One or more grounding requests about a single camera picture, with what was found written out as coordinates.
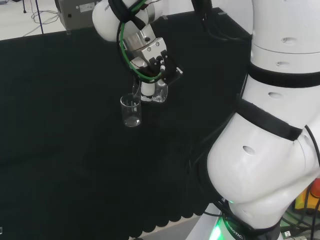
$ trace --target black tablecloth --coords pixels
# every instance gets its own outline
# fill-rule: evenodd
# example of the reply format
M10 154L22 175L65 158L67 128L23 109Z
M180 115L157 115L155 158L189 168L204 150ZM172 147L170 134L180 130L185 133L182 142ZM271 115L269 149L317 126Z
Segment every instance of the black tablecloth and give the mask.
M0 42L1 240L127 240L203 213L183 153L232 111L249 45L212 40L192 13L153 29L184 77L135 129L120 106L132 77L94 29Z

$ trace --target floor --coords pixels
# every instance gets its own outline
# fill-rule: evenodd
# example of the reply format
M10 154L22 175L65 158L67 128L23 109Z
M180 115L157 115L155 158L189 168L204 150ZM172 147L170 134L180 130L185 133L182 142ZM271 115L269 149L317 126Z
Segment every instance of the floor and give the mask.
M38 0L38 7L40 11L49 10L58 12L54 0ZM8 3L0 5L0 41L20 38L24 35L31 36L41 34L41 28L39 27L40 24L35 23L31 18L33 14L32 9L34 13L37 11L35 0L25 0L26 13L24 13L22 1L14 2L12 0L9 0ZM61 24L60 19L57 19L57 14L42 12L40 16L43 23L49 23L43 25L44 33L65 31L65 28Z

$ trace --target black cable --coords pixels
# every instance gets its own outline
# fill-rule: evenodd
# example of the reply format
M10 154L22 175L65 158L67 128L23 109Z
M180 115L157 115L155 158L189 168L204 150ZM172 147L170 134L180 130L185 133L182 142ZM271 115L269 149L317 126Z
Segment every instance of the black cable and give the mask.
M40 24L40 22L37 22L36 19L35 19L35 17L38 16L39 14L38 14L37 11L34 12L34 6L32 5L32 0L30 0L30 4L31 4L31 12L32 12L31 18L32 18L32 20L33 20L36 24ZM51 21L51 22L47 22L47 23L43 22L42 25L47 25L47 24L54 23L54 22L56 22L56 21L59 19L59 15L58 15L58 12L57 12L57 11L40 10L39 13L40 13L40 14L42 14L42 13L57 14L57 19L56 19L56 20Z
M222 217L221 214L213 214L213 213L209 213L209 212L206 212L206 211L203 214L209 215L209 216L212 216L212 217Z
M292 226L293 229L295 229L296 227L298 227L301 223L303 223L304 221L304 218L307 214L307 207L308 207L308 199L309 199L309 194L310 194L310 191L311 191L311 188L312 188L312 185L313 185L313 182L308 186L307 190L306 190L306 194L305 194L305 199L304 199L304 206L303 206L303 212L302 212L302 215L301 215L301 218L300 220ZM310 227L311 225L304 222L303 224L305 224L306 226Z
M215 23L215 19L211 18L210 19L208 18L208 16L212 15L213 13L209 13L209 14L206 14L205 15L205 18L202 19L202 24L203 24L203 27L205 29L205 31L208 33L208 35L215 39L215 40L218 40L218 41L221 41L221 42L241 42L241 43L248 43L248 40L251 40L252 36L249 35L249 36L246 36L246 37L230 37L228 36L227 34L223 33L219 28L218 26L216 25ZM218 35L214 35L210 28L209 28L209 24L208 22L210 22L213 27L215 28L215 30L218 32L218 34L220 34L221 36L218 36Z
M36 10L37 10L37 12L38 12L38 17L39 17L41 32L42 32L42 34L44 34L44 29L43 29L43 27L42 27L42 22L41 22L41 17L40 17L40 12L39 12L38 0L35 0L35 5L36 5Z
M319 163L319 166L320 166L320 152L319 152L319 147L318 147L316 138L313 135L311 129L308 127L308 125L305 126L305 129L309 133L310 138L311 138L311 140L313 142L313 145L314 145L314 148L315 148L315 152L316 152L316 156L318 158L318 163ZM320 198L319 198L319 200L318 200L318 202L317 202L317 204L315 206L315 213L314 213L313 218L312 218L312 227L311 227L310 240L313 240L313 238L314 238L315 228L316 228L316 219L317 219L317 215L318 215L318 211L319 211L319 206L320 206Z
M303 224L303 225L305 225L306 227L311 227L311 224L309 224L309 223L307 223L307 222L305 222L305 221L302 220L302 219L303 219L302 216L299 218L299 217L296 217L295 215L293 215L292 213L290 213L290 212L288 212L288 211L286 211L285 213L286 213L287 215L289 215L290 218L292 218L292 219L294 219L294 220L297 221L296 224L293 223L292 226L290 226L291 228L295 229L296 227L299 227L300 224Z
M312 218L312 227L311 227L310 240L314 240L315 228L316 228L316 219L317 219L319 207L320 207L320 198L319 198L319 200L318 200L318 202L317 202L317 204L315 206L315 213L314 213L313 218Z
M313 142L313 145L314 145L314 148L315 148L315 152L316 152L316 157L318 158L318 163L319 163L319 167L320 167L320 152L319 152L317 141L316 141L315 136L313 135L312 131L308 127L308 125L305 126L305 129L309 133L310 138L311 138L311 140Z
M227 34L225 34L224 32L222 32L220 30L220 28L217 26L216 22L214 19L212 19L212 21L210 21L210 23L212 24L212 26L214 27L214 29L223 37L225 37L227 40L230 41L239 41L239 42L245 42L247 43L248 40L250 41L252 39L252 35L248 35L248 36L243 36L243 37L231 37L228 36Z

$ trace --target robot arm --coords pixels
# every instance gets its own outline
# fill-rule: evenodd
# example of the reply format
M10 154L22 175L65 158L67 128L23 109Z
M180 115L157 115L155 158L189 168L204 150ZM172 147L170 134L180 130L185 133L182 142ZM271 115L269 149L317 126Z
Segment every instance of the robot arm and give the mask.
M150 25L163 15L168 0L124 0L122 6L119 5L120 1L110 1L102 0L94 8L92 19L97 32L109 42L119 41L119 53L126 67L129 66L135 76L133 93L143 102L163 103L168 95L167 84L183 74L181 67L176 65L173 57L167 52L164 39L156 37ZM119 14L121 7L122 13L128 10L130 13L137 8L132 14L134 16L130 16L131 20L119 20L122 19ZM133 56L131 61L125 50Z
M123 0L127 8L137 2ZM211 0L192 0L192 3L199 18L206 21ZM146 8L135 16L146 27L139 29L132 21L127 22L123 42L135 57L131 61L133 65L139 70L141 67L152 70L154 63L161 62L158 57L166 58L162 53L167 48L149 24L163 14L168 3L148 0L145 4ZM320 108L320 3L319 0L253 0L253 6L256 13L251 49L253 67L242 98L299 129L300 135L286 139L235 113L208 155L207 171L214 188L229 201L232 213L252 229L267 233L271 228L277 229L274 226L279 224L290 203L320 173L315 146L303 129L309 124L320 142L320 117L315 118ZM105 40L117 41L120 21L108 0L97 4L92 18ZM142 94L147 98L154 94L154 85L143 83ZM225 239L244 239L242 234L235 233L231 222L226 220L223 226ZM282 239L275 231L271 240L277 238Z
M129 9L138 0L124 0L123 3ZM153 2L148 0L145 2L147 7L140 10L135 16L142 20L146 25L149 25L159 19L166 7L168 6L168 0L160 0ZM114 14L110 7L109 0L102 0L99 2L92 13L92 20L96 31L99 35L108 42L117 41L117 30L120 20ZM129 21L125 24L124 38L138 33L140 30L136 25Z

